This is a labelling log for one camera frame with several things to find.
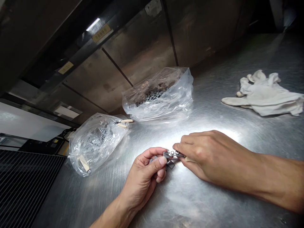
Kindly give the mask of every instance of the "plastic bag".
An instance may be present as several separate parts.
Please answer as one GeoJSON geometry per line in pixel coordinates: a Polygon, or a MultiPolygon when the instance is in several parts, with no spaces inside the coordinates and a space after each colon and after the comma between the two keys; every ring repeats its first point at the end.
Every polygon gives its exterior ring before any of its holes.
{"type": "Polygon", "coordinates": [[[165,67],[123,92],[123,109],[131,119],[139,122],[186,116],[193,101],[192,83],[189,68],[165,67]]]}
{"type": "Polygon", "coordinates": [[[75,131],[70,139],[68,157],[79,175],[88,176],[112,154],[128,131],[128,127],[117,126],[115,122],[120,121],[118,117],[96,113],[75,131]]]}

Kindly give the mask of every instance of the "metal grille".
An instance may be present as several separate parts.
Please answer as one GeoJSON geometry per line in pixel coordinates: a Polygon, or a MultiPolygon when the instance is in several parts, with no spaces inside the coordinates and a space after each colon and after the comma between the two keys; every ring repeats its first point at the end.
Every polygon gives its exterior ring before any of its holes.
{"type": "Polygon", "coordinates": [[[31,227],[66,157],[0,150],[0,227],[31,227]]]}

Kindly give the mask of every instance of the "fingernail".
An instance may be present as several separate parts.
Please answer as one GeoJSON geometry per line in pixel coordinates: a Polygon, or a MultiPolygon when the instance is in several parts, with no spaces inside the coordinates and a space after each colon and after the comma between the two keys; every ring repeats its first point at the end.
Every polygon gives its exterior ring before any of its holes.
{"type": "Polygon", "coordinates": [[[167,163],[167,159],[164,156],[159,157],[159,163],[161,165],[165,165],[167,163]]]}

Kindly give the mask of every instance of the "cloth glove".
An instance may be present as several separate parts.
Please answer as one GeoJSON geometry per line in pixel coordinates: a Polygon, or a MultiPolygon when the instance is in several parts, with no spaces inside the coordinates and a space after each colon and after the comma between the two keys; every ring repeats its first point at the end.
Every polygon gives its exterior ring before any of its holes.
{"type": "Polygon", "coordinates": [[[222,102],[251,108],[261,116],[289,112],[298,116],[303,111],[304,94],[289,92],[278,84],[280,81],[278,73],[266,78],[262,70],[258,70],[253,75],[247,75],[247,78],[241,78],[241,89],[237,92],[239,98],[223,98],[222,102]]]}

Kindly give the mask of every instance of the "metal countertop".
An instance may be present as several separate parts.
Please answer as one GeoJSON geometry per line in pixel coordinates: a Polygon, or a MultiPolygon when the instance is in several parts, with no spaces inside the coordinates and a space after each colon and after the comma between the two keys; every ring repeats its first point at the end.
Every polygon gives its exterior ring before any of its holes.
{"type": "MultiPolygon", "coordinates": [[[[235,96],[241,77],[258,69],[267,76],[277,72],[280,85],[304,93],[303,60],[301,37],[262,34],[237,41],[192,67],[189,118],[132,123],[109,160],[89,177],[79,176],[68,160],[32,227],[89,227],[120,193],[138,154],[149,147],[172,149],[191,132],[215,129],[254,152],[304,160],[304,113],[261,117],[221,103],[235,96]]],[[[300,216],[206,183],[174,162],[130,227],[298,227],[300,216]]]]}

